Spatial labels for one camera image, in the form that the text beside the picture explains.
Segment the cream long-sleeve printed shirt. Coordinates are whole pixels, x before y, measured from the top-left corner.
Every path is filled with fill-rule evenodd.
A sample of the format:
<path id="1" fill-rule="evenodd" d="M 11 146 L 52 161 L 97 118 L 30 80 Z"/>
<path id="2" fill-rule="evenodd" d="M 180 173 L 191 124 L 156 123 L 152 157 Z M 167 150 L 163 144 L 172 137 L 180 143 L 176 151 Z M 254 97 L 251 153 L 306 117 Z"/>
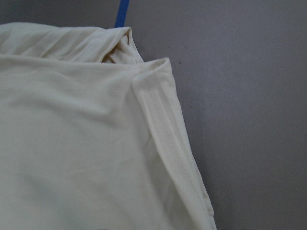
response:
<path id="1" fill-rule="evenodd" d="M 214 230 L 168 58 L 129 27 L 0 27 L 3 230 Z"/>

